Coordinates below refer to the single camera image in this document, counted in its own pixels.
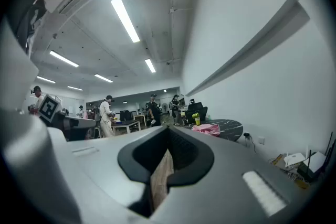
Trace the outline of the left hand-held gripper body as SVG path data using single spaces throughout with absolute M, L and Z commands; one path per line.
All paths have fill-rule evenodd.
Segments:
M 95 120 L 74 118 L 60 109 L 60 102 L 46 95 L 38 108 L 38 113 L 49 127 L 62 131 L 66 141 L 85 140 L 90 129 L 96 126 Z

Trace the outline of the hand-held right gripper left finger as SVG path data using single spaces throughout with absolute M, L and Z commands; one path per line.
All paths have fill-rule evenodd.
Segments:
M 52 152 L 75 200 L 71 224 L 169 224 L 168 212 L 145 215 L 152 207 L 151 187 L 131 180 L 118 163 L 118 154 L 164 134 L 166 127 L 115 136 L 67 142 L 59 129 L 49 128 Z

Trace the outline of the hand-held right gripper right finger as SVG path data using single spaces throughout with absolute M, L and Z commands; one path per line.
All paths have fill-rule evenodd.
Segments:
M 198 182 L 171 187 L 151 216 L 156 224 L 299 224 L 308 192 L 247 148 L 183 128 L 173 132 L 209 147 L 214 161 Z

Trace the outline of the black marble round table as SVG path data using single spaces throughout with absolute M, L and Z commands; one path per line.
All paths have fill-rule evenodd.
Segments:
M 201 124 L 218 124 L 220 127 L 220 135 L 218 138 L 222 138 L 229 141 L 237 141 L 243 134 L 243 125 L 235 120 L 217 119 L 202 121 Z M 186 124 L 185 126 L 178 127 L 178 129 L 192 130 L 195 123 Z

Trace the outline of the white-legged dark-top desk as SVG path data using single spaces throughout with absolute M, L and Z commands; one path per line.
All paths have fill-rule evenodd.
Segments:
M 135 129 L 137 131 L 141 130 L 141 125 L 139 120 L 129 120 L 129 121 L 119 121 L 111 124 L 112 130 L 114 132 L 120 128 L 126 128 L 127 134 L 131 133 L 131 129 Z

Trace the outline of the cardboard box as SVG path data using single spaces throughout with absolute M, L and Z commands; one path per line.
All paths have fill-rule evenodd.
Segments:
M 279 154 L 276 158 L 270 161 L 270 164 L 277 166 L 280 165 L 284 161 L 284 154 Z

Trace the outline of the black office chair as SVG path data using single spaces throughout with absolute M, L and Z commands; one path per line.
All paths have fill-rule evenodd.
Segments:
M 199 114 L 200 121 L 206 120 L 208 107 L 203 106 L 201 102 L 193 103 L 188 106 L 187 111 L 185 112 L 186 121 L 188 124 L 195 123 L 194 118 L 192 117 L 193 114 Z

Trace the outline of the white square router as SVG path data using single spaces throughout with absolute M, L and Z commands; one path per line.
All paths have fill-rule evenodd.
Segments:
M 291 155 L 286 155 L 284 157 L 285 168 L 287 167 L 295 167 L 299 165 L 301 162 L 305 161 L 307 158 L 301 153 L 294 153 Z

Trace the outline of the person's black top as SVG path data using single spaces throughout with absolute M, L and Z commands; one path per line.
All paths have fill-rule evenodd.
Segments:
M 17 42 L 29 57 L 34 43 L 35 32 L 39 28 L 46 11 L 45 0 L 36 0 L 24 9 L 16 26 L 11 24 Z

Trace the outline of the white router black antennas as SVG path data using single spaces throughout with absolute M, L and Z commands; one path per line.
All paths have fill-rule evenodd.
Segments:
M 325 153 L 309 151 L 308 158 L 303 161 L 298 169 L 298 174 L 308 183 L 315 182 L 320 174 L 326 172 L 326 169 L 331 162 L 333 151 L 336 145 L 336 136 L 331 132 L 327 149 Z

